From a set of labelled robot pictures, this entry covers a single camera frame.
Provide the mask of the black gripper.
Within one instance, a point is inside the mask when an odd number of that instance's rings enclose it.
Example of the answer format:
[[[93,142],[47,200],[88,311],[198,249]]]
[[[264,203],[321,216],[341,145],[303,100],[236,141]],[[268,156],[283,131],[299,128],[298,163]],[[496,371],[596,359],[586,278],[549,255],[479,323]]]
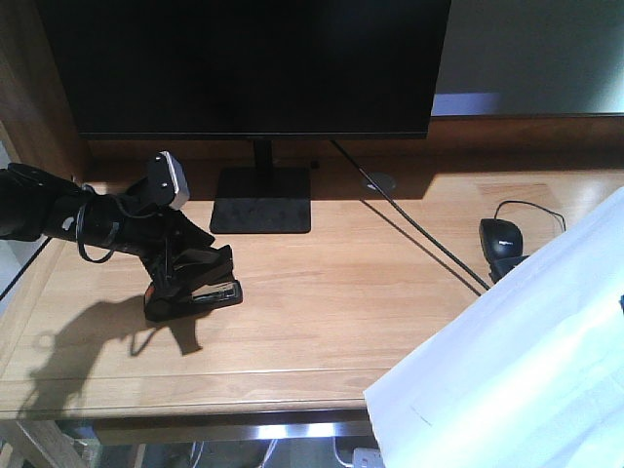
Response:
[[[179,292],[176,273],[215,268],[215,238],[169,206],[144,202],[144,178],[122,194],[98,194],[81,186],[80,256],[105,263],[120,252],[137,256],[150,273],[151,300]]]

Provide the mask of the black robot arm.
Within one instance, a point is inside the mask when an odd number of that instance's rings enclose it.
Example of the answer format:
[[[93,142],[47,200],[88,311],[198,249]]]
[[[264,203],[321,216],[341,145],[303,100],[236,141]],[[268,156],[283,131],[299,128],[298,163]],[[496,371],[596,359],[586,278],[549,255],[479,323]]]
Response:
[[[199,276],[219,261],[213,237],[182,212],[158,200],[160,180],[144,177],[118,194],[99,194],[25,164],[1,172],[1,237],[31,242],[40,236],[76,244],[88,262],[89,247],[105,249],[108,261],[123,253],[139,258],[164,296],[193,291]]]

